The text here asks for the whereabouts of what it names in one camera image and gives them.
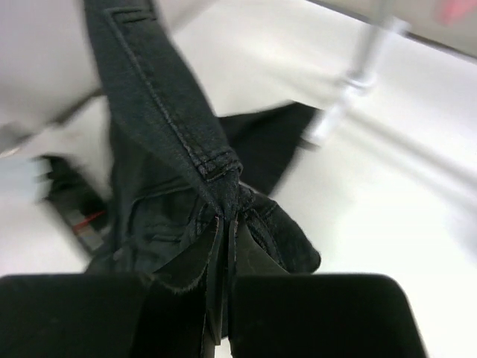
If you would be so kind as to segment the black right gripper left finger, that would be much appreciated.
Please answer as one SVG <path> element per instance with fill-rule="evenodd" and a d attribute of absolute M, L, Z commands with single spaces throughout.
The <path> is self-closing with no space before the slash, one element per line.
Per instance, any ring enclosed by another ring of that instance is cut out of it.
<path fill-rule="evenodd" d="M 1 279 L 3 357 L 213 357 L 221 341 L 224 225 L 153 274 Z"/>

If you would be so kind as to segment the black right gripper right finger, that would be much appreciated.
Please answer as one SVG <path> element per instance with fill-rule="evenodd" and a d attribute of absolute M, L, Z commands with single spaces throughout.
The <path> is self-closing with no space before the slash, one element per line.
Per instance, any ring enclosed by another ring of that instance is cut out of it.
<path fill-rule="evenodd" d="M 408 299 L 380 274 L 289 274 L 238 225 L 229 241 L 233 357 L 426 357 Z"/>

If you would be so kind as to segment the black denim trousers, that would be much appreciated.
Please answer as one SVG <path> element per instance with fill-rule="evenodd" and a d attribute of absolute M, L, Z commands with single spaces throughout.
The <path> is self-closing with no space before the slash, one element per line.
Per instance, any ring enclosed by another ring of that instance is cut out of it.
<path fill-rule="evenodd" d="M 283 269 L 312 273 L 320 255 L 270 197 L 315 109 L 291 102 L 217 117 L 152 1 L 85 1 L 89 42 L 110 110 L 110 232 L 89 274 L 153 274 L 216 219 L 244 216 Z"/>

